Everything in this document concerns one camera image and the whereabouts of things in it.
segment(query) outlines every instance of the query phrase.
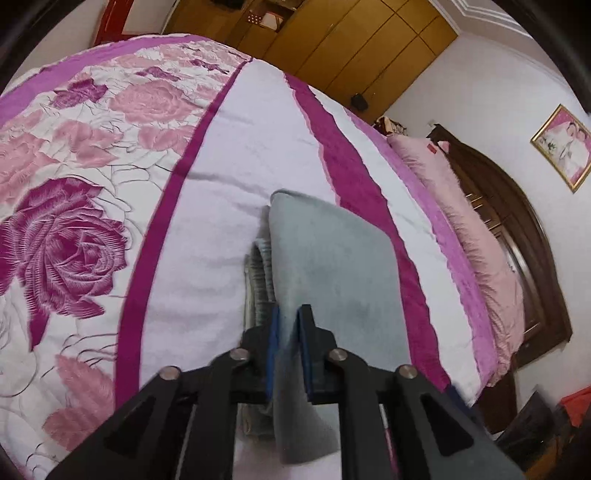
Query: wooden cabinet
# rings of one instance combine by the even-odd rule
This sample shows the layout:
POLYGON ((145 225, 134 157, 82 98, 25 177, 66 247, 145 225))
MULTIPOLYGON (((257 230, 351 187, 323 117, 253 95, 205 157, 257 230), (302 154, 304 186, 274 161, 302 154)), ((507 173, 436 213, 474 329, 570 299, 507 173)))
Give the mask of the wooden cabinet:
POLYGON ((363 93, 369 108, 358 115, 366 122, 376 120, 433 60, 435 54, 427 44, 415 38, 363 93))
POLYGON ((340 71, 326 94, 348 105, 351 97, 363 93, 413 38, 412 29, 393 15, 340 71))
POLYGON ((271 46, 277 36, 277 32, 270 28, 251 25, 248 31, 238 44, 238 50, 261 59, 265 56, 268 48, 271 46))
POLYGON ((326 90, 349 60, 393 15, 381 0, 359 0, 316 47, 296 76, 318 90, 326 90))
POLYGON ((382 115, 455 38, 429 0, 245 0, 234 11, 180 0, 166 32, 226 43, 296 75, 366 122, 382 115), (278 31, 250 24, 266 4, 290 10, 278 31), (363 95, 369 107, 351 106, 363 95))
POLYGON ((357 0, 306 0, 283 27, 264 59, 295 74, 356 3, 357 0))

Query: red furniture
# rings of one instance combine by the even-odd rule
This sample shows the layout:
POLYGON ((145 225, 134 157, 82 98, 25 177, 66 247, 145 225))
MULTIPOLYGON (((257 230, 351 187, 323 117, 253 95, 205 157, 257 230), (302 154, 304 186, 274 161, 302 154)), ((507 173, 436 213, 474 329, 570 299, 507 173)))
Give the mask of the red furniture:
POLYGON ((100 20, 99 30, 96 33, 94 47, 112 41, 127 40, 143 34, 124 34, 125 21, 131 10, 134 0, 109 0, 109 4, 100 20))

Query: magenta stripe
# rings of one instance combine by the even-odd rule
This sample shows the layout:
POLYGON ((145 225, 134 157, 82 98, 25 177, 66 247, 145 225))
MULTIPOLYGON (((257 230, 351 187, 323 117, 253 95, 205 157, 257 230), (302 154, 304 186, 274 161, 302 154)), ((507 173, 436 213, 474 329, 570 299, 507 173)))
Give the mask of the magenta stripe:
POLYGON ((476 282, 474 270, 462 249, 462 245, 435 199, 413 171, 390 148, 385 138, 376 129, 370 127, 356 115, 351 112, 348 112, 348 114, 357 128, 369 137, 383 158, 390 164, 396 175, 404 182, 410 195, 419 207, 422 208, 431 222, 433 235, 439 244, 441 253, 447 259, 447 268, 457 287, 460 302, 464 307, 464 312, 466 312, 466 317, 472 330, 474 359, 476 360, 476 367, 482 380, 482 387, 484 387, 491 375, 495 372, 498 362, 495 341, 492 336, 491 321, 486 310, 484 298, 476 282))
POLYGON ((300 108, 308 117, 312 133, 323 147, 324 162, 336 194, 340 197, 340 206, 359 215, 389 236, 398 261, 402 309, 411 361, 437 388, 445 389, 450 380, 439 361, 439 346, 430 323, 427 301, 419 283, 417 269, 408 256, 388 210, 388 202, 369 175, 357 150, 310 88, 289 74, 285 74, 285 77, 300 108))
POLYGON ((197 158, 209 125, 212 123, 243 66, 250 61, 252 61, 252 58, 242 62, 234 70, 228 82, 209 105, 183 156, 174 166, 160 197, 160 202, 152 216, 152 221, 135 263, 134 273, 129 282, 129 289, 119 322, 117 358, 115 360, 115 405, 117 408, 139 390, 139 367, 145 313, 164 239, 174 209, 177 206, 183 183, 197 158))
POLYGON ((138 37, 72 55, 57 65, 42 69, 42 71, 30 79, 0 97, 0 128, 8 120, 14 118, 27 108, 37 95, 43 92, 51 92, 89 65, 97 65, 121 55, 135 53, 142 48, 197 40, 208 39, 199 35, 185 35, 183 37, 138 37))

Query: wooden headboard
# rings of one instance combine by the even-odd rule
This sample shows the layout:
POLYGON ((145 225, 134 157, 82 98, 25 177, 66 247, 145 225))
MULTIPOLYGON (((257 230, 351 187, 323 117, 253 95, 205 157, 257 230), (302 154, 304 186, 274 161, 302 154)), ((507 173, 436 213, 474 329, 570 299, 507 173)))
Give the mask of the wooden headboard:
MULTIPOLYGON (((524 292, 525 335, 513 365, 522 367, 572 335, 548 239, 519 185, 490 158, 460 142, 439 124, 429 138, 450 143, 447 158, 462 190, 519 276, 524 292)), ((489 430, 503 430, 517 415, 513 372, 497 386, 485 388, 478 406, 489 430)))

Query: pink rose print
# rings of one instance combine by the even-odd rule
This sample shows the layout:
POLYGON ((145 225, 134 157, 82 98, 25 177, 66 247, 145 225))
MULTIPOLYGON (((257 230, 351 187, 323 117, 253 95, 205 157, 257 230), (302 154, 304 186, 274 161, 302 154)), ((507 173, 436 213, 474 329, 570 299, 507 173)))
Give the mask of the pink rose print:
POLYGON ((15 136, 15 133, 24 133, 30 131, 41 121, 43 117, 43 110, 35 110, 33 113, 28 115, 18 115, 12 120, 9 120, 0 129, 0 135, 4 132, 10 132, 11 137, 15 136))
POLYGON ((207 85, 197 85, 194 88, 195 96, 204 100, 213 100, 219 92, 219 89, 209 87, 207 85))
POLYGON ((90 76, 90 74, 88 72, 85 72, 84 70, 82 70, 79 73, 76 73, 76 75, 74 75, 72 77, 72 82, 80 82, 81 80, 89 80, 92 77, 90 76))
POLYGON ((214 79, 216 82, 219 82, 223 85, 228 81, 228 77, 221 73, 212 73, 209 75, 209 78, 214 79))
POLYGON ((77 120, 66 120, 53 134, 53 141, 67 141, 76 161, 84 168, 104 167, 113 160, 106 149, 123 138, 123 133, 113 133, 103 128, 91 128, 77 120))
POLYGON ((138 134, 138 142, 139 146, 146 150, 161 152, 172 148, 178 155, 183 155, 193 131, 194 127, 190 125, 176 130, 142 127, 138 134))
POLYGON ((70 84, 67 90, 54 90, 57 95, 50 105, 63 109, 79 105, 87 100, 98 102, 107 92, 107 85, 95 85, 93 79, 81 80, 70 84))
POLYGON ((151 75, 154 78, 170 80, 171 82, 176 82, 180 80, 180 77, 177 77, 172 73, 165 72, 160 67, 148 67, 147 69, 144 69, 141 72, 137 72, 136 75, 139 75, 141 77, 147 77, 148 75, 151 75))
POLYGON ((104 218, 92 199, 102 187, 66 177, 30 190, 0 223, 0 295, 15 275, 24 287, 31 350, 50 312, 87 319, 103 314, 92 297, 113 289, 125 268, 123 223, 104 218))
POLYGON ((196 67, 203 67, 204 69, 207 69, 208 72, 211 72, 212 70, 217 70, 220 73, 226 73, 226 74, 228 73, 227 70, 224 70, 224 69, 220 68, 219 65, 215 65, 213 63, 208 63, 208 62, 203 61, 201 59, 191 60, 191 63, 193 65, 195 65, 196 67))
POLYGON ((113 415, 113 381, 98 368, 63 355, 56 355, 56 367, 72 406, 49 415, 43 430, 71 452, 113 415))
POLYGON ((111 99, 111 110, 125 114, 129 123, 170 122, 184 120, 197 107, 183 98, 183 91, 165 80, 129 85, 111 99))
POLYGON ((208 48, 212 54, 216 55, 219 61, 233 67, 238 66, 240 63, 248 59, 247 57, 243 57, 235 51, 232 51, 229 47, 219 43, 209 43, 206 48, 208 48))
POLYGON ((178 45, 160 45, 158 50, 166 60, 184 60, 192 55, 178 45))
POLYGON ((157 65, 157 60, 150 60, 146 57, 140 57, 139 55, 134 55, 129 53, 127 55, 121 55, 112 60, 113 63, 123 67, 124 69, 133 69, 133 68, 141 68, 144 69, 146 67, 151 67, 153 65, 157 65))
POLYGON ((13 205, 30 178, 42 167, 58 163, 39 149, 46 143, 31 134, 22 134, 0 144, 0 202, 13 205))
POLYGON ((195 53, 197 53, 199 58, 202 60, 205 60, 206 62, 218 63, 221 61, 218 54, 207 47, 205 47, 204 49, 201 49, 201 48, 194 48, 193 49, 192 48, 191 50, 193 50, 195 53))

